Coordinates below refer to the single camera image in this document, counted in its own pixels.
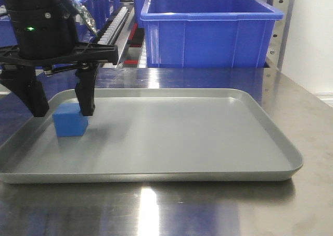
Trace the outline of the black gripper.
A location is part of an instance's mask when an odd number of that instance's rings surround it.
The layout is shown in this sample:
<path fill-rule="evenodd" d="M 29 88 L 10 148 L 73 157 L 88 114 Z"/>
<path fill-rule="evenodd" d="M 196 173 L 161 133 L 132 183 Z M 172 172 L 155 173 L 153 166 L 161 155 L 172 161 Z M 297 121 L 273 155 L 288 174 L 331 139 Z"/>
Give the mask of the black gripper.
<path fill-rule="evenodd" d="M 78 39 L 73 19 L 59 23 L 11 22 L 16 44 L 1 47 L 1 84 L 13 92 L 34 117 L 44 117 L 49 104 L 36 67 L 58 64 L 88 64 L 118 61 L 115 45 L 84 43 Z M 98 64 L 78 69 L 75 76 L 76 97 L 83 116 L 92 116 L 95 110 L 94 91 Z"/>

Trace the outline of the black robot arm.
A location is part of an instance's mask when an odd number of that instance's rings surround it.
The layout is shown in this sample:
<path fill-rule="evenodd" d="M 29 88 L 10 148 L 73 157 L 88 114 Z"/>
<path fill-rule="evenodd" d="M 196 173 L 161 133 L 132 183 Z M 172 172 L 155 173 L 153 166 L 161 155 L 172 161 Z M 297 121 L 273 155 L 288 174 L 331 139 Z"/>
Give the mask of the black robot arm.
<path fill-rule="evenodd" d="M 1 84 L 26 105 L 34 117 L 49 109 L 36 68 L 46 75 L 74 70 L 75 86 L 83 116 L 95 110 L 94 89 L 99 64 L 116 64 L 116 45 L 80 42 L 75 18 L 98 35 L 90 12 L 76 0 L 4 0 L 17 44 L 1 48 Z"/>

